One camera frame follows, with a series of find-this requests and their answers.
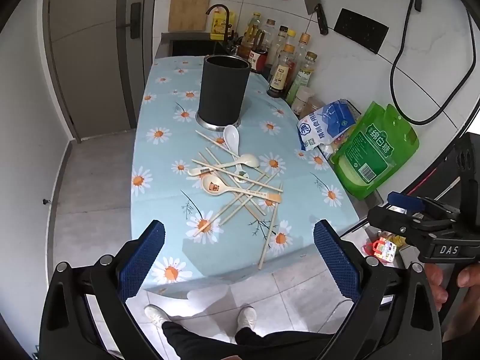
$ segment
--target cutting board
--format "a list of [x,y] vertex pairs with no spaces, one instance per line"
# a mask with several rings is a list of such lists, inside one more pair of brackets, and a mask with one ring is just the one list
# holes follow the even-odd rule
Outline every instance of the cutting board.
[[169,32],[205,31],[210,0],[170,0]]

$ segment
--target knife handle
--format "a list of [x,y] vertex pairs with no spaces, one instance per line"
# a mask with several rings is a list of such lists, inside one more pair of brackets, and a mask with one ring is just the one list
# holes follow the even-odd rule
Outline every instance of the knife handle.
[[323,7],[320,3],[315,6],[315,11],[317,12],[317,21],[318,21],[318,28],[320,29],[320,33],[322,35],[328,34],[328,25],[327,25],[327,18],[325,16],[325,12],[323,11]]

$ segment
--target black cable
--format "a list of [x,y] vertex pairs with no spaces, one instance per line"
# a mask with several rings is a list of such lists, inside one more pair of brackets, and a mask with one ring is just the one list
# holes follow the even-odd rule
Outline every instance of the black cable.
[[443,112],[443,110],[445,110],[447,105],[452,101],[452,99],[455,97],[455,95],[460,90],[460,88],[468,80],[468,78],[472,74],[473,69],[475,68],[475,65],[477,63],[477,51],[475,49],[475,37],[474,37],[474,34],[473,34],[472,18],[471,18],[470,14],[467,10],[466,14],[469,18],[470,35],[471,35],[471,39],[472,39],[472,51],[473,51],[472,66],[470,67],[468,72],[465,74],[464,78],[462,78],[462,81],[460,81],[460,83],[457,85],[457,87],[448,96],[445,103],[443,103],[443,105],[438,109],[438,111],[435,112],[435,114],[433,114],[431,117],[429,117],[428,119],[425,119],[425,120],[418,121],[418,120],[413,120],[413,119],[409,118],[407,115],[405,115],[405,113],[400,109],[400,106],[398,105],[398,102],[397,102],[397,98],[395,97],[395,91],[394,91],[394,88],[393,88],[393,75],[394,75],[394,72],[395,72],[395,68],[397,67],[398,60],[402,56],[403,50],[405,48],[405,38],[407,37],[407,27],[409,25],[410,13],[411,13],[412,6],[413,6],[414,2],[415,2],[415,9],[418,10],[419,12],[420,12],[420,9],[422,7],[422,0],[410,0],[409,9],[407,10],[406,17],[405,17],[405,25],[403,27],[402,44],[400,45],[400,51],[398,52],[397,57],[395,58],[395,61],[392,64],[392,69],[390,70],[390,92],[392,93],[392,100],[393,100],[393,103],[395,104],[395,107],[398,110],[398,113],[400,115],[402,115],[402,117],[405,120],[409,121],[411,124],[416,125],[416,126],[424,126],[424,125],[430,123],[431,121],[435,120]]

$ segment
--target metal base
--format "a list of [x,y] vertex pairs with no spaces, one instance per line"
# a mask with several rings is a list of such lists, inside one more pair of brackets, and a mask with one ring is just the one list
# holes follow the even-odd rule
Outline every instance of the metal base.
[[[198,112],[195,114],[195,120],[197,123],[206,128],[207,130],[212,130],[212,131],[223,131],[226,126],[215,126],[214,124],[207,123],[206,121],[202,120],[200,116],[198,116]],[[240,118],[233,124],[235,127],[238,127],[240,125]]]

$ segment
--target white sneaker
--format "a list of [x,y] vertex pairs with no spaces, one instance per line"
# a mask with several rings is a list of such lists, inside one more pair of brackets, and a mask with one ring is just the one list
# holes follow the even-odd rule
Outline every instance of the white sneaker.
[[237,332],[244,327],[249,327],[253,330],[257,323],[257,312],[252,306],[244,307],[240,310],[240,313],[238,313],[237,323]]
[[156,327],[162,327],[164,322],[171,322],[169,315],[160,309],[160,307],[149,304],[144,309],[145,315]]

